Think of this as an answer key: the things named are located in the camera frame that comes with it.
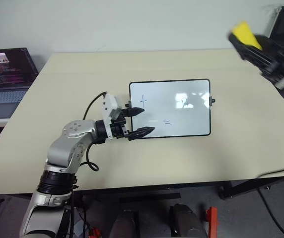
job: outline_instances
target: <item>plus sign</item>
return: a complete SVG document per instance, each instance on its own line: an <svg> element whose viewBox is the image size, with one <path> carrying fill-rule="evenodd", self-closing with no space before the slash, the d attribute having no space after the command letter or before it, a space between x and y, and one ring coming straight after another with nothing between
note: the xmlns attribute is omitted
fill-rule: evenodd
<svg viewBox="0 0 284 238"><path fill-rule="evenodd" d="M144 95L142 95L142 101L140 101L141 103L143 103L143 108L144 108L144 102L146 102L147 100L144 100Z"/></svg>

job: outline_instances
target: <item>white table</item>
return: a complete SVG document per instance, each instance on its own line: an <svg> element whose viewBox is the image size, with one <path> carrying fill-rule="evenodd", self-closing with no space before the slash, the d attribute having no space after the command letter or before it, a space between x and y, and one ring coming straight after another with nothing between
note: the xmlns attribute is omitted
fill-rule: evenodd
<svg viewBox="0 0 284 238"><path fill-rule="evenodd" d="M98 93L124 104L132 81L194 78L211 81L211 135L94 145L90 159L100 171L80 167L79 189L251 179L284 167L284 99L234 50L59 53L0 135L0 193L36 188L49 146ZM87 118L102 119L101 101Z"/></svg>

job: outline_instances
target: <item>red clamp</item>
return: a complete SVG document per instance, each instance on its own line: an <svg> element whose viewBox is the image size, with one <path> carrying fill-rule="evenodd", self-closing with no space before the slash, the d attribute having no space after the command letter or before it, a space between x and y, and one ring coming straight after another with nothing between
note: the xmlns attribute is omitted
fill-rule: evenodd
<svg viewBox="0 0 284 238"><path fill-rule="evenodd" d="M210 207L206 210L206 220L209 222L209 238L217 238L217 208Z"/></svg>
<svg viewBox="0 0 284 238"><path fill-rule="evenodd" d="M89 228L88 234L89 238L102 238L101 231L96 227Z"/></svg>

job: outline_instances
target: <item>white wall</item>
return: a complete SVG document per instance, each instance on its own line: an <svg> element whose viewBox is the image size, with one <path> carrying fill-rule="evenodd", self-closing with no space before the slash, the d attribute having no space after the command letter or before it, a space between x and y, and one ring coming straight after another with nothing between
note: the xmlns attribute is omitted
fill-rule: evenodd
<svg viewBox="0 0 284 238"><path fill-rule="evenodd" d="M265 33L284 0L0 0L0 48L52 52L230 48L241 20Z"/></svg>

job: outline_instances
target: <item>handwritten symbol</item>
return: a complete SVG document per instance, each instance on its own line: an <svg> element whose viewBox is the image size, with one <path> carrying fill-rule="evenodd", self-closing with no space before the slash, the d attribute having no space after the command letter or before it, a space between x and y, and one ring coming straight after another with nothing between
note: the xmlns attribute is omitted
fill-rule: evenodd
<svg viewBox="0 0 284 238"><path fill-rule="evenodd" d="M188 102L187 102L187 98L182 98L182 104L183 104L183 108L186 105L188 108Z"/></svg>
<svg viewBox="0 0 284 238"><path fill-rule="evenodd" d="M144 102L146 102L147 100L144 100L144 95L142 95L142 101L140 101L141 103L143 103L143 108L144 108Z"/></svg>
<svg viewBox="0 0 284 238"><path fill-rule="evenodd" d="M169 123L169 120L164 120L163 122L166 122L165 125L172 125L172 123Z"/></svg>

